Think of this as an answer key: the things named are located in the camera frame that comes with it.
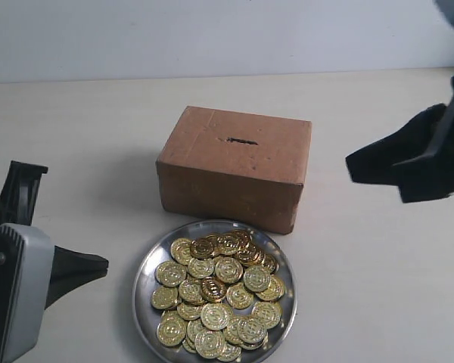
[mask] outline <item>white table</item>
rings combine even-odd
[[[45,313],[20,363],[158,361],[132,322],[132,279],[187,216],[160,205],[154,161],[186,105],[313,121],[297,225],[274,236],[299,307],[269,363],[454,362],[454,197],[402,205],[355,185],[344,157],[452,94],[452,70],[0,85],[0,190],[10,160],[50,167],[33,224],[110,260]]]

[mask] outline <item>stack of coins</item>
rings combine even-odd
[[[187,352],[220,361],[234,361],[242,349],[267,344],[268,330],[282,318],[278,301],[285,284],[275,275],[275,257],[259,248],[249,232],[179,238],[170,254],[175,261],[157,266],[160,286],[151,295],[151,305],[163,310],[160,343],[182,344]],[[251,306],[247,315],[233,310]]]

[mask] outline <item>stainless steel plate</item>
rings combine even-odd
[[[283,339],[288,335],[296,315],[296,287],[289,261],[279,246],[267,234],[242,223],[226,220],[195,222],[184,225],[162,237],[141,263],[135,279],[132,303],[136,326],[143,340],[164,361],[169,363],[195,363],[209,360],[186,352],[181,346],[167,348],[158,341],[157,326],[160,323],[161,312],[155,310],[150,304],[151,294],[159,286],[154,277],[156,267],[163,261],[172,259],[169,254],[169,247],[176,238],[187,237],[195,239],[207,234],[224,233],[236,228],[252,231],[256,244],[275,256],[279,263],[279,270],[276,274],[286,285],[286,294],[280,300],[283,311],[281,323],[269,330],[269,342],[264,348],[253,351],[242,350],[241,361],[243,363],[263,361],[281,345]],[[251,311],[252,307],[245,310],[235,310],[235,314],[246,315],[250,314]]]

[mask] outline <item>coin slot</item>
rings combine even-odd
[[[228,138],[228,142],[238,142],[239,144],[258,145],[255,141],[242,140],[241,138]]]

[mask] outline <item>cardboard box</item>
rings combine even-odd
[[[311,122],[187,107],[157,160],[167,211],[290,233]]]

